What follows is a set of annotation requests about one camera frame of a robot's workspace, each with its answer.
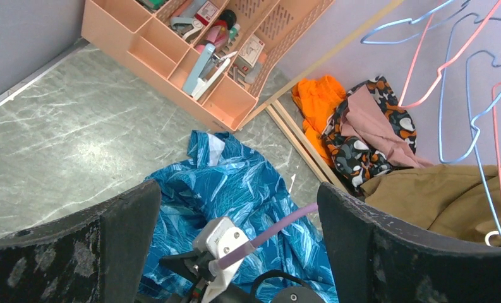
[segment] pink hanger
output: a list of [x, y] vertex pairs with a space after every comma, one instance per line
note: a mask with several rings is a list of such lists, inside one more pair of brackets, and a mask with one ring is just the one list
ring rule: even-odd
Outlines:
[[485, 27], [485, 25], [488, 23], [490, 18], [494, 15], [496, 10], [500, 6], [501, 6], [501, 0], [498, 0], [498, 2], [490, 10], [490, 12], [488, 12], [488, 15], [485, 17], [485, 19], [481, 22], [481, 24], [479, 24], [479, 26], [477, 27], [475, 32], [473, 32], [473, 34], [470, 36], [470, 38], [468, 38], [466, 43], [464, 43], [464, 45], [461, 47], [461, 49], [459, 49], [457, 54], [455, 54], [455, 56], [453, 58], [451, 58], [449, 61], [447, 61], [446, 63], [444, 63], [443, 65], [441, 65], [437, 69], [437, 78], [435, 79], [435, 81], [433, 82], [431, 87], [429, 87], [429, 90], [425, 93], [425, 95], [421, 99], [419, 99], [418, 101], [416, 101], [412, 104], [403, 105], [402, 103], [404, 100], [404, 96], [406, 94], [406, 90], [408, 88], [408, 84], [410, 83], [410, 77], [412, 76], [412, 71], [414, 70], [414, 65], [416, 64], [416, 61], [418, 60], [418, 54], [419, 54], [420, 49], [421, 49], [421, 43], [423, 42], [423, 39], [425, 38], [425, 33], [427, 32], [429, 25], [431, 23], [432, 17], [434, 15], [434, 14], [432, 14], [428, 23], [427, 23], [427, 26], [425, 27], [425, 30], [423, 31], [420, 43], [418, 44], [418, 49], [416, 50], [416, 53], [414, 54], [414, 58], [413, 58], [412, 63], [410, 65], [410, 70], [409, 70], [409, 73], [408, 73], [407, 78], [406, 78], [405, 86], [403, 87], [402, 94], [401, 94], [401, 97], [399, 99], [399, 103], [397, 104], [397, 106], [402, 108], [402, 109], [413, 109], [414, 107], [422, 104], [425, 100], [427, 100], [427, 98], [432, 94], [432, 92], [434, 91], [434, 89], [436, 88], [438, 83], [440, 83], [440, 80], [442, 80], [442, 71], [445, 68], [448, 68], [451, 64], [455, 63], [455, 61], [457, 61], [457, 59], [462, 55], [462, 53], [464, 53], [464, 51], [469, 47], [469, 45], [473, 42], [473, 40], [479, 35], [481, 30]]
[[429, 17], [429, 20], [427, 21], [427, 25], [425, 25], [425, 29], [423, 30], [423, 33], [421, 34], [420, 42], [418, 43], [418, 48], [416, 49], [416, 52], [414, 53], [414, 57], [412, 58], [412, 63], [410, 64], [410, 69], [408, 70], [408, 75], [406, 76], [404, 86], [402, 87], [401, 96], [399, 97], [399, 104], [398, 104], [399, 107], [401, 107], [401, 104], [404, 100], [404, 96], [406, 95], [406, 90], [408, 88], [408, 84], [410, 84], [410, 78], [412, 77], [412, 72], [414, 71], [414, 66], [416, 65], [416, 61], [418, 61], [418, 54], [420, 53], [421, 45], [423, 43], [423, 40], [425, 39], [425, 34], [429, 30], [431, 22], [433, 21], [433, 17], [434, 17], [434, 13], [432, 13], [431, 17]]
[[[496, 89], [501, 86], [501, 82], [497, 83], [492, 87], [492, 100], [496, 99]], [[496, 113], [496, 105], [492, 108], [492, 121], [494, 125], [494, 145], [496, 148], [496, 161], [498, 167], [498, 179], [500, 182], [500, 193], [501, 193], [501, 158], [500, 158], [500, 147], [498, 139], [498, 118]]]

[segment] gray wall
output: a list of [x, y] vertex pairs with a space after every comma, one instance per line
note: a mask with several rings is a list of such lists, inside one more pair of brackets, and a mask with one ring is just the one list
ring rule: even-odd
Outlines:
[[0, 0], [0, 94], [80, 37], [85, 0]]

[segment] wooden frame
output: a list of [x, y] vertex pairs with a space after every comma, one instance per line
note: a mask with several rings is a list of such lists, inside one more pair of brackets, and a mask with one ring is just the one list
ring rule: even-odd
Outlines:
[[291, 90], [291, 88], [297, 84], [302, 79], [306, 78], [312, 71], [317, 67], [321, 66], [323, 63], [327, 62], [336, 53], [341, 51], [345, 46], [349, 45], [353, 40], [358, 38], [360, 35], [364, 34], [372, 28], [372, 26], [382, 19], [384, 16], [389, 14], [391, 11], [396, 9], [404, 0], [391, 0], [388, 5], [378, 11], [376, 14], [371, 16], [357, 29], [351, 32], [347, 37], [341, 40], [336, 46], [329, 50], [324, 56], [319, 60], [315, 61], [310, 67], [306, 68], [298, 76], [294, 77], [288, 84], [284, 85], [280, 90], [274, 93], [270, 98], [268, 98], [264, 103], [259, 105], [254, 111], [252, 111], [246, 119], [240, 124], [240, 128], [243, 127], [248, 121], [252, 120], [263, 110], [271, 116], [274, 122], [280, 127], [282, 132], [286, 135], [288, 140], [293, 144], [295, 149], [300, 153], [304, 161], [310, 166], [310, 169], [317, 176], [317, 179], [322, 182], [329, 182], [337, 186], [339, 189], [346, 191], [345, 187], [338, 178], [335, 176], [332, 169], [325, 163], [321, 158], [319, 153], [311, 145], [310, 141], [306, 138], [302, 130], [293, 120], [293, 118], [287, 113], [286, 109], [278, 101], [278, 98]]

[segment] marble pattern floor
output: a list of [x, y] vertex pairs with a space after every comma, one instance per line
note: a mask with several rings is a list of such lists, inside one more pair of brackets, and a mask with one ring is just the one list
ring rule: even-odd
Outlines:
[[[274, 71], [264, 98], [285, 83]], [[186, 159], [193, 129], [208, 130], [87, 46], [0, 107], [0, 237], [100, 203]], [[319, 181], [266, 112], [236, 137], [276, 167], [297, 205], [315, 201]], [[311, 219], [320, 226], [317, 214]]]

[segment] patterned fabric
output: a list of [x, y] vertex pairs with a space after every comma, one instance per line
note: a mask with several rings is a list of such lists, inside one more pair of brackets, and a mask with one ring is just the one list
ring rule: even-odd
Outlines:
[[367, 87], [395, 134], [408, 143], [412, 152], [416, 153], [414, 122], [406, 110], [397, 106], [399, 102], [388, 81], [379, 76], [356, 85], [347, 92], [347, 99], [336, 108], [323, 133], [323, 140], [330, 150], [336, 170], [347, 179], [350, 188], [356, 194], [360, 193], [359, 186], [365, 181], [396, 169], [382, 152], [367, 145], [360, 138], [341, 135], [341, 119], [348, 110], [349, 97], [362, 86]]
[[[192, 132], [188, 155], [189, 160], [147, 177], [159, 183], [162, 206], [139, 291], [160, 299], [173, 292], [182, 295], [191, 283], [160, 267], [159, 259], [191, 251], [193, 239], [209, 220], [228, 216], [253, 239], [298, 209], [273, 166], [228, 133]], [[307, 218], [245, 258], [233, 282], [250, 292], [254, 279], [273, 269], [307, 281], [326, 302], [338, 302], [322, 236]], [[291, 285], [285, 279], [268, 279], [257, 297], [270, 302]]]

